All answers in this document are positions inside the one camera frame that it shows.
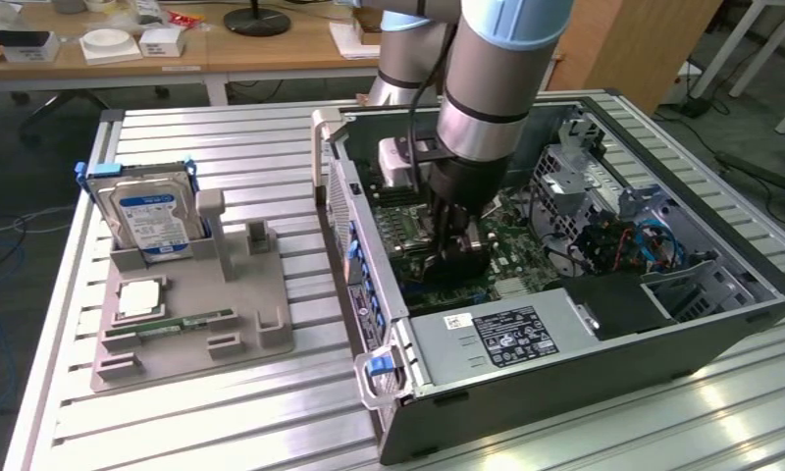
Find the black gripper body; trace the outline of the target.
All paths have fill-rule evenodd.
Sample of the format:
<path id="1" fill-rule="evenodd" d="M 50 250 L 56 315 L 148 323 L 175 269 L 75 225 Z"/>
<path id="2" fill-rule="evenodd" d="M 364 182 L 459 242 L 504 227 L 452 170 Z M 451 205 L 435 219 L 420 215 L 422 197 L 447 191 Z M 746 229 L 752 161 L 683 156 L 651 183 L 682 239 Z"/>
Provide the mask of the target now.
<path id="1" fill-rule="evenodd" d="M 458 207 L 479 217 L 496 196 L 508 167 L 508 157 L 490 162 L 463 157 L 435 161 L 428 176 L 434 208 Z"/>

